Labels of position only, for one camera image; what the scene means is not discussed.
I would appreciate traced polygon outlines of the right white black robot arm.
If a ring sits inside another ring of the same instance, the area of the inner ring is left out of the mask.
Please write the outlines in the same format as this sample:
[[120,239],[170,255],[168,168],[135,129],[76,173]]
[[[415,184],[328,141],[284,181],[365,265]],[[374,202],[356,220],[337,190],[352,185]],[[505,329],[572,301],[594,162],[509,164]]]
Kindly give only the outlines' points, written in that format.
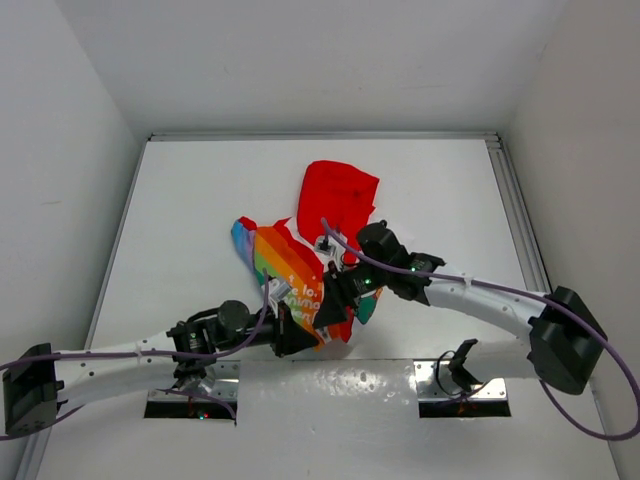
[[475,338],[462,342],[446,376],[460,390],[515,377],[537,378],[570,395],[584,391],[606,335],[574,290],[518,291],[470,278],[439,257],[408,252],[385,221],[363,227],[356,241],[361,259],[355,266],[328,264],[315,329],[347,322],[375,291],[388,288],[403,300],[456,311],[513,335],[512,341],[496,344]]

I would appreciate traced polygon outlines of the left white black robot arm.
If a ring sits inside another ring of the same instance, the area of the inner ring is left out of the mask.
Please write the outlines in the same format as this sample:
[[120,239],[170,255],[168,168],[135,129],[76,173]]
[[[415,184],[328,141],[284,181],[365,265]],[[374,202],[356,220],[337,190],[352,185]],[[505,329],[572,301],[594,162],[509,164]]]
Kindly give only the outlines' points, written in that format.
[[30,347],[1,367],[4,439],[53,426],[82,406],[140,390],[178,390],[206,376],[218,359],[268,345],[284,357],[318,345],[279,302],[252,313],[237,300],[204,310],[166,332],[84,351]]

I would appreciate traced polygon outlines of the rainbow red child jacket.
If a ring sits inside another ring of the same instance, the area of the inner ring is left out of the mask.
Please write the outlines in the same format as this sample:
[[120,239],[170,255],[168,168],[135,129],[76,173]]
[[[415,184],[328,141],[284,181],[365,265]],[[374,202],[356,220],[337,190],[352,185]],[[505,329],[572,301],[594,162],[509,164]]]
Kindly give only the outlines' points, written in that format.
[[284,295],[293,321],[312,335],[319,350],[333,340],[348,343],[372,317],[382,289],[365,296],[358,308],[348,307],[344,321],[322,329],[313,327],[325,299],[322,274],[331,260],[339,268],[353,264],[356,257],[331,242],[329,253],[315,246],[323,241],[322,219],[355,248],[356,233],[371,220],[379,179],[356,167],[335,161],[318,160],[306,169],[301,184],[297,212],[270,226],[260,226],[247,217],[238,218],[231,238],[238,256],[255,274],[260,285],[263,274],[286,282],[291,290]]

